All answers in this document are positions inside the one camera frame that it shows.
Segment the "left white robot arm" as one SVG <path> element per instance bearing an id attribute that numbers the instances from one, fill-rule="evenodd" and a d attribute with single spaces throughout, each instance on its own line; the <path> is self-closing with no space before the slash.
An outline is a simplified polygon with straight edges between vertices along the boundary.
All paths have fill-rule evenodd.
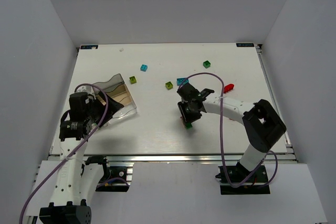
<path id="1" fill-rule="evenodd" d="M 83 161 L 88 137 L 124 106 L 99 91 L 76 92 L 60 120 L 60 167 L 49 205 L 42 207 L 42 223 L 91 223 L 89 201 L 98 182 L 109 175 L 103 156 Z"/>

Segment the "dark green square lego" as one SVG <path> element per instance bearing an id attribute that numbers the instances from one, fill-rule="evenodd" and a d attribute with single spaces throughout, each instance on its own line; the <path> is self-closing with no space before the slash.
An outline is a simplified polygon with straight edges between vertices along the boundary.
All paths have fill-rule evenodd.
<path id="1" fill-rule="evenodd" d="M 204 66 L 204 68 L 207 69 L 211 66 L 211 63 L 208 60 L 206 60 L 206 61 L 203 62 L 203 66 Z"/>

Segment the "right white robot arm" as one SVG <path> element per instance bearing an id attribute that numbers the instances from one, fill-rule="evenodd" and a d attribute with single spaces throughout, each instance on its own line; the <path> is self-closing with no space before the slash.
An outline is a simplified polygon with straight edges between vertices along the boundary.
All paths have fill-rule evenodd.
<path id="1" fill-rule="evenodd" d="M 244 126 L 249 145 L 238 161 L 238 171 L 247 175 L 285 134 L 287 128 L 267 100 L 243 102 L 220 95 L 211 89 L 198 91 L 187 83 L 177 90 L 181 101 L 177 104 L 184 124 L 191 124 L 203 113 L 217 114 Z"/>

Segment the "lime lego brick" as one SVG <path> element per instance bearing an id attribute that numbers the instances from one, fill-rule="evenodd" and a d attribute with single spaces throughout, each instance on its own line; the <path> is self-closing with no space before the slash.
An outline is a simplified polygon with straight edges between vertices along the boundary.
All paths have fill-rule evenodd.
<path id="1" fill-rule="evenodd" d="M 171 89 L 173 89 L 173 84 L 172 84 L 172 82 L 167 82 L 167 83 L 165 83 L 165 87 L 166 87 L 166 89 L 167 90 L 171 90 Z"/>
<path id="2" fill-rule="evenodd" d="M 131 84 L 135 84 L 135 83 L 137 83 L 137 80 L 136 80 L 136 77 L 135 77 L 135 76 L 131 76 L 131 77 L 129 78 L 129 81 L 130 81 Z"/>

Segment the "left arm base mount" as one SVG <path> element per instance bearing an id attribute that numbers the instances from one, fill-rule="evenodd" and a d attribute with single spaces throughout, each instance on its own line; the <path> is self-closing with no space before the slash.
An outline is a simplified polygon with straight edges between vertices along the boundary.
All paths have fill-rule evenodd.
<path id="1" fill-rule="evenodd" d="M 85 161 L 85 165 L 98 164 L 103 175 L 98 184 L 101 186 L 96 188 L 97 192 L 127 192 L 130 186 L 130 180 L 127 179 L 128 168 L 120 165 L 110 165 L 106 156 L 96 155 L 89 156 Z"/>

